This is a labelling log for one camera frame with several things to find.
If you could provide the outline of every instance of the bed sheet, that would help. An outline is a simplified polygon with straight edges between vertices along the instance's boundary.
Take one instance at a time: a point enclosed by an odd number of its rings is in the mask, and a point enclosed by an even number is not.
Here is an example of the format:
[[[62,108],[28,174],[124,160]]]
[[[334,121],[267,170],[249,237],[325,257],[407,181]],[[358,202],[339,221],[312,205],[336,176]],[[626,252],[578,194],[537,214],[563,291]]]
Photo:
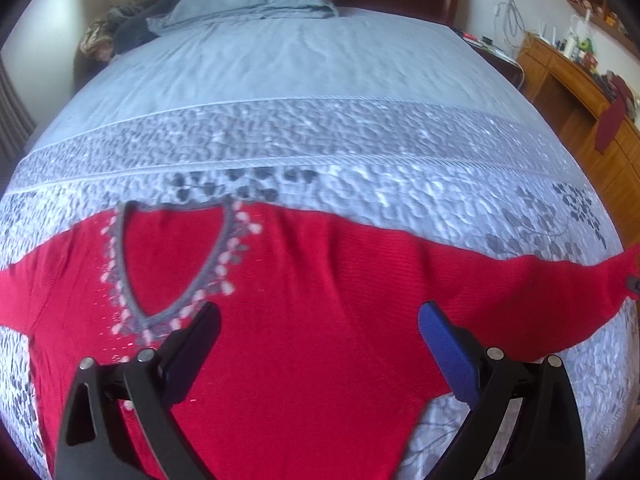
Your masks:
[[[622,250],[553,132],[450,30],[364,10],[347,10],[333,24],[292,21],[178,32],[116,60],[18,167],[0,202],[0,268],[125,200],[225,195],[332,212],[495,258],[536,254],[591,265]],[[256,37],[273,58],[247,46]],[[562,353],[588,478],[625,437],[638,354],[631,302]],[[46,478],[28,342],[6,329],[0,399],[2,420]],[[497,466],[516,408],[481,476]],[[466,412],[452,396],[431,402],[398,478],[423,478]]]

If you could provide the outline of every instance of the neckline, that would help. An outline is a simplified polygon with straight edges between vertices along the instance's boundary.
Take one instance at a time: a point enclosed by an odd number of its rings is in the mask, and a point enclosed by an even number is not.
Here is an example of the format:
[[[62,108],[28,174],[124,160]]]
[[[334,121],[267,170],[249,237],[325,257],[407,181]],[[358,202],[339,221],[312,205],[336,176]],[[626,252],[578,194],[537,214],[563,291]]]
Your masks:
[[[184,290],[180,297],[162,312],[148,316],[144,313],[130,286],[127,266],[124,259],[124,233],[127,216],[132,209],[140,212],[158,210],[193,211],[220,206],[223,210],[223,221],[218,237],[209,252],[209,256],[200,267],[199,272]],[[120,322],[112,328],[113,334],[136,335],[142,338],[141,343],[148,345],[154,340],[164,338],[176,328],[180,328],[180,319],[193,317],[211,294],[230,293],[232,286],[224,280],[227,263],[233,250],[242,250],[238,237],[248,231],[248,216],[237,213],[241,203],[229,198],[211,200],[204,203],[160,204],[149,206],[140,202],[126,202],[117,206],[114,218],[105,234],[110,236],[108,257],[110,258],[104,282],[113,287],[112,303],[119,309]]]

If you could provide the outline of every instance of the curtain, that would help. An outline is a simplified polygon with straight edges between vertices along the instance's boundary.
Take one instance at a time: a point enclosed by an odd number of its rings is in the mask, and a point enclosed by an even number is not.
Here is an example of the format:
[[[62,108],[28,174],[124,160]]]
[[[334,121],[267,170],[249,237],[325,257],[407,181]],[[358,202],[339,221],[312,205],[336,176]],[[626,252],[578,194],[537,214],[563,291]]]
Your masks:
[[[35,124],[15,92],[0,59],[0,152],[9,161],[20,158]]]

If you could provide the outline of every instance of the silver screw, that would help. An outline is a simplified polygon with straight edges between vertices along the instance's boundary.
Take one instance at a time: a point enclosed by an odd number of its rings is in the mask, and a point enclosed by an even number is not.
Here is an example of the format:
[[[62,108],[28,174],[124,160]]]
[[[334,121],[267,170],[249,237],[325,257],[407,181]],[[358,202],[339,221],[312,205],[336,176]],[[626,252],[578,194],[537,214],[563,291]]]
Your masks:
[[[489,359],[493,359],[494,361],[499,361],[504,357],[504,352],[495,346],[489,348],[486,354],[489,356]]]
[[[155,350],[153,350],[152,348],[145,348],[138,354],[138,361],[140,361],[141,363],[148,363],[149,361],[151,361],[151,359],[154,358],[155,355]]]
[[[95,361],[91,357],[85,357],[84,359],[82,359],[82,361],[80,361],[80,369],[88,370],[94,365],[94,363]]]
[[[552,365],[553,368],[559,368],[562,366],[562,359],[557,355],[550,355],[546,360],[549,361],[549,364]]]

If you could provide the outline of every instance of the red cloth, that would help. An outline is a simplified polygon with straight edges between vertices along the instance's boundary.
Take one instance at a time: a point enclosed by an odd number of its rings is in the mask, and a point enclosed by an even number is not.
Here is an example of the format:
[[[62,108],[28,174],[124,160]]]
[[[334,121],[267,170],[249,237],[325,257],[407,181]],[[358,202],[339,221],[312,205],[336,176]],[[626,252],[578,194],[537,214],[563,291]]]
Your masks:
[[[449,391],[418,332],[424,301],[483,345],[534,360],[585,340],[620,309],[638,252],[593,267],[500,261],[319,212],[254,204],[231,215],[244,231],[222,240],[211,278],[220,292],[197,291],[170,320],[178,328],[206,298],[222,311],[218,342],[173,408],[220,480],[391,477],[425,404]],[[113,211],[93,216],[0,273],[0,324],[31,338],[50,466],[80,359],[125,360],[153,339],[127,333],[131,304],[112,298],[108,276],[116,291],[125,277],[111,263],[113,222]],[[226,222],[220,207],[129,213],[124,263],[146,314],[183,294]],[[162,478],[126,418],[146,471]]]
[[[600,153],[604,153],[611,144],[611,141],[616,138],[620,124],[625,120],[626,100],[633,100],[633,94],[624,79],[618,75],[614,75],[611,82],[618,91],[618,97],[616,97],[616,100],[611,106],[600,116],[600,124],[598,125],[598,131],[596,133],[596,150]]]

